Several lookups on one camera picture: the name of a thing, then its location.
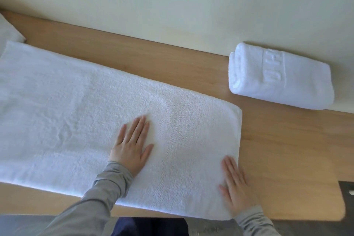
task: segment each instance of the folded towel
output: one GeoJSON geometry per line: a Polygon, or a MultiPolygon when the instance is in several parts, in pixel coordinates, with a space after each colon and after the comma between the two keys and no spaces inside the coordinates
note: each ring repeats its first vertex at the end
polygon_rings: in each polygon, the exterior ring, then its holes
{"type": "Polygon", "coordinates": [[[217,185],[222,158],[238,158],[236,105],[16,42],[0,58],[0,97],[0,181],[82,196],[120,127],[146,114],[155,146],[117,204],[231,218],[217,185]]]}
{"type": "Polygon", "coordinates": [[[326,109],[334,101],[328,64],[245,43],[230,54],[229,88],[234,94],[306,109],[326,109]]]}
{"type": "Polygon", "coordinates": [[[0,14],[0,56],[5,49],[7,41],[24,42],[25,38],[0,14]]]}

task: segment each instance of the left hand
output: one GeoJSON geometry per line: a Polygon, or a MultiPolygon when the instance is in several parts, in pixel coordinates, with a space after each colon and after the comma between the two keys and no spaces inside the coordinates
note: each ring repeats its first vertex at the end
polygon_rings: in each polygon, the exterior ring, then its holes
{"type": "Polygon", "coordinates": [[[125,134],[126,124],[120,129],[117,143],[112,148],[108,161],[115,161],[126,167],[133,177],[145,166],[145,163],[153,149],[153,144],[142,149],[148,135],[149,122],[145,122],[146,117],[138,117],[133,121],[129,131],[125,134]]]}

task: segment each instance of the wooden countertop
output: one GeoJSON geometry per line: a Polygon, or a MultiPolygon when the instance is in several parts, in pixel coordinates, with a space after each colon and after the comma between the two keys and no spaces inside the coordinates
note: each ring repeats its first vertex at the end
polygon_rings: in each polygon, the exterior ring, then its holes
{"type": "MultiPolygon", "coordinates": [[[[239,162],[272,219],[340,220],[345,208],[332,161],[331,119],[312,111],[234,95],[228,57],[1,11],[29,45],[211,95],[243,110],[239,162]]],[[[337,163],[342,163],[340,155],[337,163]]],[[[346,164],[344,171],[352,169],[346,164]]],[[[351,173],[343,173],[348,178],[351,173]]],[[[59,214],[79,198],[0,183],[0,211],[59,214]]],[[[170,216],[115,206],[115,216],[170,216]]]]}

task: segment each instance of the rolled towel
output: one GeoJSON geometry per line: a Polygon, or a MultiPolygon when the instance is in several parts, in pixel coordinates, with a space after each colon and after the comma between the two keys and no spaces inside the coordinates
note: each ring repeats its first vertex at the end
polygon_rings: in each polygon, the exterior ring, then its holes
{"type": "Polygon", "coordinates": [[[326,109],[334,101],[328,64],[245,43],[230,54],[229,88],[234,94],[306,109],[326,109]]]}

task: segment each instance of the gray long-sleeve shirt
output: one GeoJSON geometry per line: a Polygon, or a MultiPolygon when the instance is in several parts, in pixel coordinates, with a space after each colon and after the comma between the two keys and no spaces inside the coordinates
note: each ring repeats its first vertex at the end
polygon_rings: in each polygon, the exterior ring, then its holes
{"type": "MultiPolygon", "coordinates": [[[[125,197],[133,180],[127,168],[109,162],[83,198],[58,215],[39,236],[100,236],[118,198],[125,197]]],[[[261,206],[235,217],[245,236],[279,236],[261,206]]]]}

